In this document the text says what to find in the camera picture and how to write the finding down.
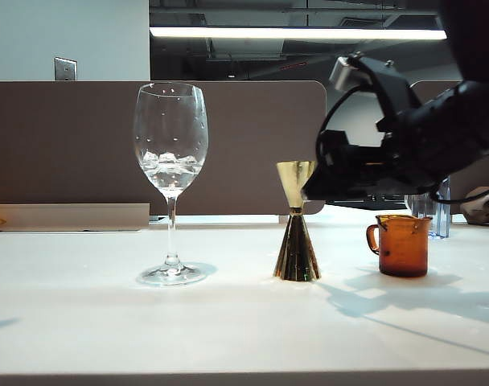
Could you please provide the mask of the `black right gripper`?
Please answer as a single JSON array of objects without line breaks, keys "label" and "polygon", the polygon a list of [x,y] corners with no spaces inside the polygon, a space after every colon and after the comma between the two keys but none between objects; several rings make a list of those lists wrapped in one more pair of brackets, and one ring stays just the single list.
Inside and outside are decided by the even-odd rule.
[{"label": "black right gripper", "polygon": [[[316,140],[318,165],[302,187],[309,200],[353,200],[393,192],[427,192],[441,183],[446,173],[428,153],[421,128],[408,114],[384,117],[376,123],[384,134],[380,146],[352,145],[342,130],[325,129]],[[324,163],[364,163],[364,176],[339,173]]]}]

